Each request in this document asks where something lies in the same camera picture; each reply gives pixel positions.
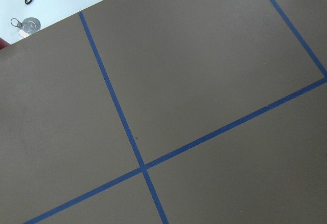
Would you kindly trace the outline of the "brown paper table mat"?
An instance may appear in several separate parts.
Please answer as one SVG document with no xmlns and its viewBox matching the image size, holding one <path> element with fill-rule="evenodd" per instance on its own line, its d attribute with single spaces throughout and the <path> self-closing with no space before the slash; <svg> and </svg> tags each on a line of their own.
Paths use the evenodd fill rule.
<svg viewBox="0 0 327 224">
<path fill-rule="evenodd" d="M 326 0 L 1 0 L 1 38 L 1 223 L 326 223 Z"/>
</svg>

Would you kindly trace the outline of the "round silver key tag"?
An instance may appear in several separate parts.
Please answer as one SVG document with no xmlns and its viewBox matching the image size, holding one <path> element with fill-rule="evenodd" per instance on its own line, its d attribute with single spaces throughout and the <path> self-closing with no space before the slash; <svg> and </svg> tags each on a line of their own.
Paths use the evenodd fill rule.
<svg viewBox="0 0 327 224">
<path fill-rule="evenodd" d="M 18 28 L 18 33 L 21 37 L 28 37 L 40 31 L 41 23 L 38 19 L 29 17 L 20 22 L 17 18 L 12 18 L 10 24 Z"/>
</svg>

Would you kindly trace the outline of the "red water bottle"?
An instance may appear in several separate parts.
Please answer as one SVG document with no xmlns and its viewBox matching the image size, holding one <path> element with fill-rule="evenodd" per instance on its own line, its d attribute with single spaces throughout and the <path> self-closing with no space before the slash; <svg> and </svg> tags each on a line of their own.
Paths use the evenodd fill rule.
<svg viewBox="0 0 327 224">
<path fill-rule="evenodd" d="M 8 42 L 6 42 L 5 40 L 3 40 L 2 38 L 0 38 L 0 50 L 8 47 L 10 44 Z"/>
</svg>

